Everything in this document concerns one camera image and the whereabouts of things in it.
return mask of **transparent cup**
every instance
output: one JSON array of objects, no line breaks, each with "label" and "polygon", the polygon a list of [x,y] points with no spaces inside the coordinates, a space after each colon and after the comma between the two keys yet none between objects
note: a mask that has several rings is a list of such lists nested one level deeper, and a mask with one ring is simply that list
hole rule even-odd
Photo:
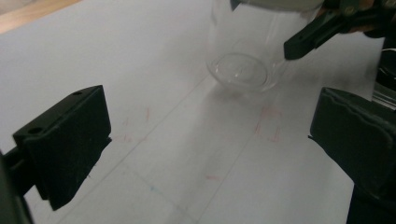
[{"label": "transparent cup", "polygon": [[263,3],[259,7],[240,4],[233,10],[232,1],[214,0],[208,70],[220,83],[235,90],[272,88],[289,63],[284,58],[284,42],[311,22],[318,8],[318,4],[301,9],[267,7]]}]

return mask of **white tabletop surface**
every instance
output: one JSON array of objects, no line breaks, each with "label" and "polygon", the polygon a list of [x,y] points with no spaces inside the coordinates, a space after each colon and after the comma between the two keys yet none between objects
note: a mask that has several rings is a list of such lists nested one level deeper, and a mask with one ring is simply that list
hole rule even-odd
[{"label": "white tabletop surface", "polygon": [[309,140],[321,87],[370,99],[381,40],[339,35],[262,95],[205,68],[211,0],[84,0],[0,35],[0,148],[73,91],[104,85],[113,142],[37,224],[345,223],[353,183]]}]

